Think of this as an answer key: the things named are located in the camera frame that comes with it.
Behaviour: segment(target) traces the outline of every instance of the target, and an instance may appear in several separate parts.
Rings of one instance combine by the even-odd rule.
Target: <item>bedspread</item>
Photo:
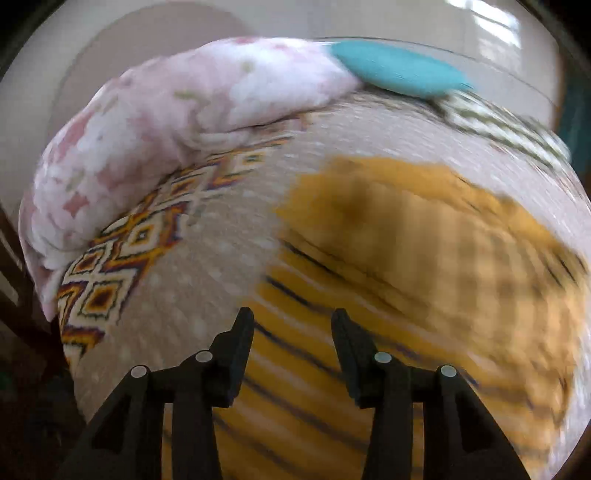
[[[48,320],[66,267],[163,176],[358,84],[323,45],[290,38],[218,40],[107,82],[49,143],[21,203],[21,244]]]

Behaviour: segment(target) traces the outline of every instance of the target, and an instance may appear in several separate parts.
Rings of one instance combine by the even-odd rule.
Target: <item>folded blanket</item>
[[[408,365],[456,365],[535,477],[571,392],[583,261],[511,199],[437,165],[337,159],[278,213],[278,261],[245,303],[258,324],[241,394],[215,416],[228,477],[361,477],[372,412],[346,393],[335,307]],[[418,478],[422,435],[417,409]]]
[[[165,175],[357,85],[321,44],[289,38],[215,41],[104,85],[49,143],[21,203],[21,244],[47,318],[65,268]]]

